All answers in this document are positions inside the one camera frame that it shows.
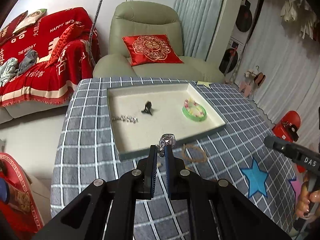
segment washing machine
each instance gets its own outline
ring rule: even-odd
[[[224,74],[233,55],[233,59],[230,64],[228,73],[226,74],[226,82],[230,80],[233,69],[236,67],[240,59],[240,56],[243,52],[243,49],[244,49],[244,45],[242,43],[238,42],[232,37],[230,38],[228,42],[228,46],[226,48],[226,51],[223,55],[222,61],[219,66],[219,70]]]
[[[241,0],[236,23],[231,33],[231,37],[239,43],[246,44],[247,42],[258,1]]]

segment blue star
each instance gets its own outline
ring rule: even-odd
[[[252,159],[252,166],[250,169],[241,169],[241,171],[249,181],[248,198],[251,198],[257,192],[268,197],[265,184],[268,173],[259,169],[258,163],[255,159]]]

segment pink star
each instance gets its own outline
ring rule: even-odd
[[[300,183],[300,181],[297,180],[297,177],[295,177],[294,179],[289,179],[289,183],[291,184],[293,191],[295,192],[295,195],[296,195],[295,204],[294,204],[295,206],[298,202],[298,197],[301,192],[302,184]]]

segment armchair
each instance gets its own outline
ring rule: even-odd
[[[166,34],[171,47],[184,64],[150,63],[131,67],[130,54],[122,37]],[[172,8],[152,2],[130,1],[117,6],[109,37],[109,55],[101,58],[94,77],[139,76],[223,82],[224,76],[208,62],[183,56],[182,30]]]

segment floral bangle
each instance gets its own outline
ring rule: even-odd
[[[207,117],[205,109],[191,98],[184,101],[182,112],[187,118],[196,122],[204,121]]]

